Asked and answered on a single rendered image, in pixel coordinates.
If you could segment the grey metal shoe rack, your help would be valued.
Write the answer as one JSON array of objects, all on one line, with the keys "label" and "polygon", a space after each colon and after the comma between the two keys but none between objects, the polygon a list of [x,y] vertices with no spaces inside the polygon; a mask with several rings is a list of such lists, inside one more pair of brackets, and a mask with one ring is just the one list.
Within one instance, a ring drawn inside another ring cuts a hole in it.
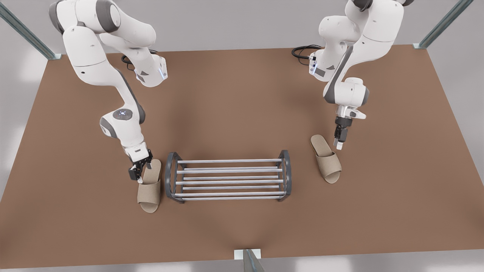
[{"label": "grey metal shoe rack", "polygon": [[170,153],[164,175],[166,196],[190,200],[276,199],[292,193],[289,152],[275,159],[184,160]]}]

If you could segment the beige open-toe slipper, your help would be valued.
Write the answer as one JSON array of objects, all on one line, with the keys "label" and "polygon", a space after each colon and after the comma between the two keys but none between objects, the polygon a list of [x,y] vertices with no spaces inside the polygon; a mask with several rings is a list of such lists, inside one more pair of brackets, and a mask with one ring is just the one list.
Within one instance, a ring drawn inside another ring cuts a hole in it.
[{"label": "beige open-toe slipper", "polygon": [[334,153],[322,135],[313,135],[310,143],[316,155],[320,173],[325,181],[334,184],[338,181],[342,167],[336,153]]},{"label": "beige open-toe slipper", "polygon": [[162,162],[152,159],[151,169],[146,168],[143,174],[143,183],[138,186],[138,203],[148,213],[155,212],[160,204],[160,173]]}]

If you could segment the silver frame post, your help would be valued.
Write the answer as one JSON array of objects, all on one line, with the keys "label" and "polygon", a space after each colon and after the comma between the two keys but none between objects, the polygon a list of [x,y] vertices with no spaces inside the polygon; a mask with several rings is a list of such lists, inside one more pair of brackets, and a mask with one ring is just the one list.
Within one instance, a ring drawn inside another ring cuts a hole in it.
[{"label": "silver frame post", "polygon": [[244,272],[265,272],[260,262],[260,249],[236,249],[234,259],[243,261]]},{"label": "silver frame post", "polygon": [[420,41],[413,43],[414,49],[427,49],[474,0],[458,0],[451,10],[434,26],[434,28]]},{"label": "silver frame post", "polygon": [[55,54],[1,2],[0,17],[47,60],[59,60],[62,58],[62,54]]}]

